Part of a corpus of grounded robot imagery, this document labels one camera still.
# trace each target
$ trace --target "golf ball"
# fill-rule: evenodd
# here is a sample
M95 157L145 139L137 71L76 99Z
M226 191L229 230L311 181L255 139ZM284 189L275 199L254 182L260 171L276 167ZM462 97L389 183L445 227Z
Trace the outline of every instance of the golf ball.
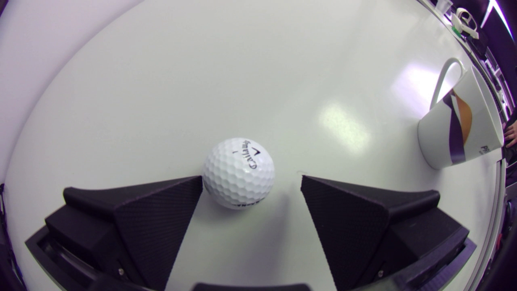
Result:
M216 145L203 166L206 190L217 203L231 209L244 209L262 201L274 180L271 156L247 138L231 138Z

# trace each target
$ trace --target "printed logo on mug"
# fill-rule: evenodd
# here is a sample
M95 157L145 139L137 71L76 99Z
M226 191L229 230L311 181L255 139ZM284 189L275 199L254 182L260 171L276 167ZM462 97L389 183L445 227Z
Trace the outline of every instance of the printed logo on mug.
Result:
M453 63L460 65L460 79L436 102L445 73ZM418 142L425 160L435 169L468 161L503 146L503 128L495 101L476 68L465 70L455 58L445 62L430 111L418 123Z

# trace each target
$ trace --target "finger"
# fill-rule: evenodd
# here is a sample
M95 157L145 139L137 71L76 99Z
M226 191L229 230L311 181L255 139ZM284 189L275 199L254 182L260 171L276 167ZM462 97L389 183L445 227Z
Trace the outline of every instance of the finger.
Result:
M512 147L516 143L517 143L517 139L514 139L509 144L506 145L506 148L510 148L510 147Z

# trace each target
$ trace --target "printed number on golf ball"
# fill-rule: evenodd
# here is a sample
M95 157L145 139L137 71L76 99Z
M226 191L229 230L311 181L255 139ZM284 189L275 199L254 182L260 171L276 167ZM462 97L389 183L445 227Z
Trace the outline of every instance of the printed number on golf ball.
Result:
M216 145L205 160L203 183L217 203L244 209L262 201L275 180L269 153L257 142L231 138Z

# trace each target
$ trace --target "black textured surface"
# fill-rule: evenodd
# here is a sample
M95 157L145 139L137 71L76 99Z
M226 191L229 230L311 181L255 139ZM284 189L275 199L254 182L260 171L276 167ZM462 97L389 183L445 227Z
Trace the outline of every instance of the black textured surface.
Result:
M114 222L147 286L164 290L202 190L196 176L109 190L66 188L64 197Z
M301 191L339 291L355 286L388 225L430 210L437 191L403 193L304 176Z

